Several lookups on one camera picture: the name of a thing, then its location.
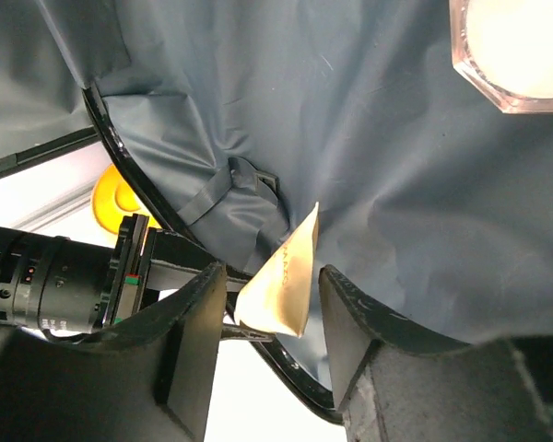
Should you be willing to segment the cream gold tube bottle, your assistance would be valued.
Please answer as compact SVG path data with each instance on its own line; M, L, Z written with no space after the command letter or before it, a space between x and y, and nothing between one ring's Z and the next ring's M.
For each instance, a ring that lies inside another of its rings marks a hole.
M234 321L259 332L300 338L311 300L319 205L273 253L237 296Z

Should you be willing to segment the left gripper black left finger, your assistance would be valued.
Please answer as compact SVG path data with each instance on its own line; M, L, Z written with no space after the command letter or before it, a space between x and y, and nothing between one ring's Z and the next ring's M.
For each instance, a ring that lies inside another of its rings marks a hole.
M201 441L226 270L72 345L0 327L0 441Z

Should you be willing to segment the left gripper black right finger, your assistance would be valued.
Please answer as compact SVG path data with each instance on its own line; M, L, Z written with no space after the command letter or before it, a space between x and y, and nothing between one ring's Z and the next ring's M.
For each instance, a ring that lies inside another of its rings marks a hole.
M351 441L553 441L553 336L469 344L320 271L335 408Z

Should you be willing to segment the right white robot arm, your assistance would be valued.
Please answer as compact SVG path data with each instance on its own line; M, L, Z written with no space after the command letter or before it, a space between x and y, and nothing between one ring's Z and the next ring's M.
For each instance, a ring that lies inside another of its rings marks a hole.
M215 258L176 232L124 217L112 248L0 227L0 326L22 327L68 343L118 339L124 345L166 334L201 298L158 306L150 291L196 288Z

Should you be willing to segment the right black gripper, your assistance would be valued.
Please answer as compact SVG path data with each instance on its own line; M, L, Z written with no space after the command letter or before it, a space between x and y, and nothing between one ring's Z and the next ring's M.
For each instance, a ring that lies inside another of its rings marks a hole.
M123 218L101 292L101 325L112 326L179 289L218 259L183 235Z

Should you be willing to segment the black white space suitcase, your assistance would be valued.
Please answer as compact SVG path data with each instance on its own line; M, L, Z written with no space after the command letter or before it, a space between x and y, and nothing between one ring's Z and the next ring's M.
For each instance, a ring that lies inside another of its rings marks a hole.
M226 270L220 340L334 424L319 292L469 344L553 336L553 114L453 68L451 1L0 1L0 178L101 141L160 229ZM300 338L237 296L319 205Z

